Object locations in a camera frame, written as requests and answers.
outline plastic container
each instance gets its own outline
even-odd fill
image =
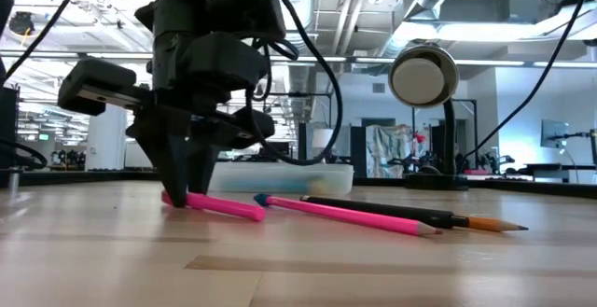
[[[353,166],[295,166],[276,162],[219,162],[211,191],[345,195],[353,188]]]

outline pink pen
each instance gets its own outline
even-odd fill
[[[171,204],[170,196],[166,190],[161,193],[161,199],[165,203]],[[265,218],[265,210],[261,207],[241,202],[217,199],[203,194],[188,193],[187,205],[193,209],[211,210],[218,213],[253,219],[256,222],[260,222]]]
[[[286,209],[299,210],[305,213],[336,218],[362,226],[401,232],[413,236],[441,234],[441,230],[412,219],[357,212],[355,210],[335,208],[309,202],[282,199],[266,194],[258,194],[255,196],[254,200],[262,206],[276,205]]]

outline robotic arm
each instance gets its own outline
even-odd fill
[[[253,90],[268,73],[268,59],[242,41],[283,39],[279,0],[157,0],[135,17],[154,35],[147,71],[151,91],[134,86],[135,73],[98,59],[84,59],[64,80],[58,105],[97,116],[105,104],[135,115],[126,134],[157,167],[177,207],[187,191],[205,193],[221,149],[246,148],[274,134],[267,114],[245,107],[230,115],[218,104],[230,92]]]

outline table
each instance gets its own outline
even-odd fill
[[[6,306],[592,306],[597,201],[473,189],[345,198],[530,228],[417,238],[279,208],[255,223],[166,207],[157,182],[0,193]],[[251,202],[253,194],[212,194]]]

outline monitor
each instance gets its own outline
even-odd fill
[[[543,119],[541,121],[541,147],[563,148],[562,140],[554,140],[553,137],[568,134],[568,123],[556,120]]]

